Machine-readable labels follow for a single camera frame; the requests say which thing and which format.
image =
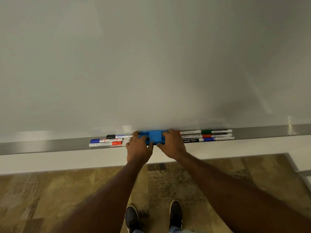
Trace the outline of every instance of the whiteboard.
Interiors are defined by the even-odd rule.
[[[311,0],[1,0],[0,142],[311,123]]]

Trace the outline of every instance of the person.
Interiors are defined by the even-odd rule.
[[[138,213],[127,202],[137,175],[149,160],[153,143],[146,146],[146,137],[134,132],[126,144],[127,164],[94,196],[87,199],[56,229],[63,232],[115,232],[119,233],[125,213],[130,233],[142,233]],[[157,146],[170,158],[180,163],[200,190],[234,233],[248,232],[311,232],[311,221],[280,200],[219,171],[187,153],[182,137],[170,129],[164,132],[165,145]],[[170,233],[182,231],[182,208],[177,200],[170,206]]]

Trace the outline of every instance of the shoe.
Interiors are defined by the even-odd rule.
[[[181,209],[181,204],[178,200],[173,200],[169,208],[169,229],[172,226],[178,227],[181,229],[183,224],[183,211]]]
[[[139,223],[138,212],[133,205],[127,206],[125,210],[125,224],[128,230],[128,233],[133,233],[134,230],[141,230],[142,227]]]

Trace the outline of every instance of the light blue jeans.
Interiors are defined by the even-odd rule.
[[[175,226],[172,226],[170,229],[169,229],[169,233],[190,233],[191,231],[188,231],[188,230],[181,230],[180,228],[178,227],[175,227]],[[140,230],[134,230],[133,233],[144,233],[143,231],[140,231]]]

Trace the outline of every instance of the brown floor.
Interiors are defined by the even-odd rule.
[[[284,155],[208,160],[311,217],[311,194]],[[0,233],[49,232],[121,167],[17,174],[0,177]],[[169,204],[183,207],[183,228],[231,232],[187,172],[177,163],[145,165],[129,203],[138,208],[145,232],[167,232]],[[121,232],[127,232],[125,225]]]

